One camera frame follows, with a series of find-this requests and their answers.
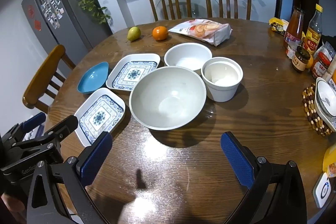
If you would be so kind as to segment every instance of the blue plate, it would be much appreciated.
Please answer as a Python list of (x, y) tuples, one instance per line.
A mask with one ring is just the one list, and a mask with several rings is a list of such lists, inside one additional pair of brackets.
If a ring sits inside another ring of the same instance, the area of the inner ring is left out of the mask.
[(92, 93), (101, 88), (109, 73), (109, 64), (102, 62), (90, 68), (78, 83), (77, 90), (83, 94)]

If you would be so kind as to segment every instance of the orange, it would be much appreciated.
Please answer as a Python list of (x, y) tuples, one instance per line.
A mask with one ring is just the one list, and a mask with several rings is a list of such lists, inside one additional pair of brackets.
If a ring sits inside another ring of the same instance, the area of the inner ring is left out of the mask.
[(310, 55), (310, 59), (308, 61), (308, 64), (306, 65), (306, 69), (310, 69), (311, 66), (313, 65), (313, 62), (314, 62), (313, 56)]
[(152, 32), (152, 36), (157, 41), (165, 40), (168, 37), (168, 30), (164, 26), (156, 27)]

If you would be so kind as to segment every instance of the wooden dining table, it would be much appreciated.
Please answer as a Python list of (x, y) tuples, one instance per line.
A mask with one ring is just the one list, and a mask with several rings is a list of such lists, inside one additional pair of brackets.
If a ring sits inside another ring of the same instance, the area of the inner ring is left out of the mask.
[[(134, 42), (127, 40), (127, 29), (101, 42), (66, 79), (49, 108), (46, 130), (74, 114), (88, 98), (77, 91), (77, 85), (93, 65), (106, 61), (113, 69), (128, 54), (156, 53), (163, 66), (164, 54), (172, 46), (201, 43), (213, 57), (231, 58), (242, 67), (244, 76), (235, 96), (223, 103), (207, 98), (187, 125), (154, 131), (132, 117), (129, 92), (114, 90), (127, 105), (126, 115), (111, 133), (113, 147), (87, 187), (90, 197), (110, 223), (224, 223), (246, 192), (220, 146), (221, 134), (231, 131), (256, 156), (277, 164), (297, 163), (307, 217), (312, 218), (320, 210), (313, 188), (332, 143), (313, 131), (303, 110), (302, 91), (314, 82), (310, 73), (292, 68), (283, 37), (262, 22), (213, 18), (232, 28), (230, 38), (216, 47), (171, 32), (162, 42), (153, 39), (153, 28), (169, 29), (185, 20), (139, 25), (142, 35)], [(84, 149), (75, 132), (61, 145), (65, 160)], [(73, 208), (66, 194), (64, 200)]]

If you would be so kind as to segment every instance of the blue gripper pad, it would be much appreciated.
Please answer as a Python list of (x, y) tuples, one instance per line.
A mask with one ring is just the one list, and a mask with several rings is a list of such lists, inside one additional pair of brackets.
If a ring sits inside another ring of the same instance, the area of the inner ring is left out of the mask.
[(22, 131), (24, 133), (31, 132), (34, 128), (40, 126), (45, 122), (45, 114), (40, 112), (34, 117), (31, 117), (29, 120), (25, 121), (22, 125)]
[(112, 135), (109, 133), (106, 134), (81, 166), (80, 182), (83, 186), (87, 186), (93, 183), (96, 175), (100, 170), (100, 167), (103, 165), (103, 162), (112, 148), (112, 143)]
[(220, 138), (220, 146), (241, 185), (251, 188), (254, 181), (253, 168), (227, 133)]

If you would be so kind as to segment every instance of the refrigerator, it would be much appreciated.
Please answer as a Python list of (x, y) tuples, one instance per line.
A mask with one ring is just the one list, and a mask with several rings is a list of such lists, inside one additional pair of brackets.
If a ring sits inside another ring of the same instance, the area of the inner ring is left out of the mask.
[[(47, 53), (57, 44), (77, 65), (105, 38), (112, 35), (108, 23), (99, 24), (91, 13), (78, 6), (78, 0), (23, 0), (23, 11), (39, 42)], [(58, 65), (67, 77), (70, 68), (61, 60)]]

